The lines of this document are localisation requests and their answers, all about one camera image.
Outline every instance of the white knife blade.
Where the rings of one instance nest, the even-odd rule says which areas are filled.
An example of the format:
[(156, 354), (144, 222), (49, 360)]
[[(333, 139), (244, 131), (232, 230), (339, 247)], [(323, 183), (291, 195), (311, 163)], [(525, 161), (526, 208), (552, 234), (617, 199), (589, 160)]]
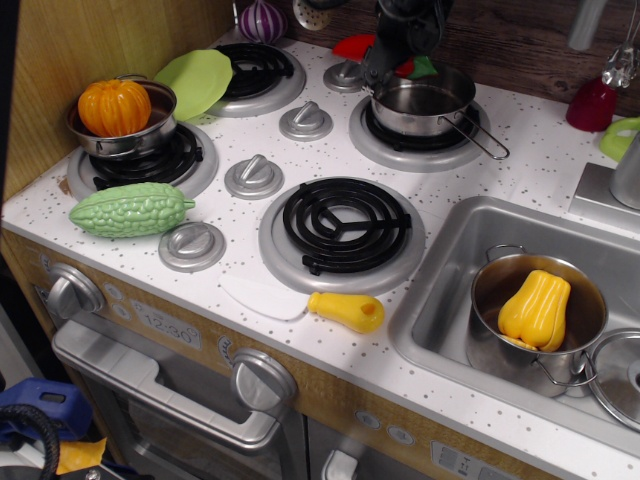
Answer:
[(309, 295), (286, 287), (274, 287), (229, 274), (221, 275), (218, 282), (236, 302), (267, 317), (291, 321), (301, 318), (307, 311)]

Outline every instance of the red cup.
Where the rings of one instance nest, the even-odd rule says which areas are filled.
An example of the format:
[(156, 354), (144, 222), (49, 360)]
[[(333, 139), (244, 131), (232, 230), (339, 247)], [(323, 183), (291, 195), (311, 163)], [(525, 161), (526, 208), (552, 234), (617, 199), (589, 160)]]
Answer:
[(616, 110), (618, 93), (602, 83), (600, 77), (588, 81), (573, 98), (567, 109), (567, 122), (585, 132), (606, 130)]

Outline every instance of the toy bell pepper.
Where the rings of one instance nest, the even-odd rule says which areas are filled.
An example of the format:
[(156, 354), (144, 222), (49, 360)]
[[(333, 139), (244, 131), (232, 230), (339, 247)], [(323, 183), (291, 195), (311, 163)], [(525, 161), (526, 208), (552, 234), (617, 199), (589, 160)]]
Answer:
[(500, 332), (543, 352), (556, 351), (564, 340), (570, 292), (571, 285), (563, 278), (532, 271), (500, 310)]

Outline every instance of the blue object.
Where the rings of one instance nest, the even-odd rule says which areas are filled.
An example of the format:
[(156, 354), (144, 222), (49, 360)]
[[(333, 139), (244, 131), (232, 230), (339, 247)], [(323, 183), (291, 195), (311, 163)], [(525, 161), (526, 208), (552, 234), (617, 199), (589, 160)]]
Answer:
[[(58, 428), (60, 440), (79, 440), (91, 425), (93, 410), (75, 385), (27, 378), (0, 393), (0, 407), (21, 404), (42, 410)], [(3, 422), (0, 423), (0, 442), (8, 442), (15, 432), (34, 440), (40, 438), (31, 427)]]

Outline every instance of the oven window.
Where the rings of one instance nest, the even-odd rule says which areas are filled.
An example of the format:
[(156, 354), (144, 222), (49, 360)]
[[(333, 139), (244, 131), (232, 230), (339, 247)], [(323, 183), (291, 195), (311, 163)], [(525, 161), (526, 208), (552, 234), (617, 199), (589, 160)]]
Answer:
[(117, 395), (130, 430), (144, 449), (165, 458), (202, 480), (282, 479), (275, 449), (257, 456), (241, 455), (131, 399)]

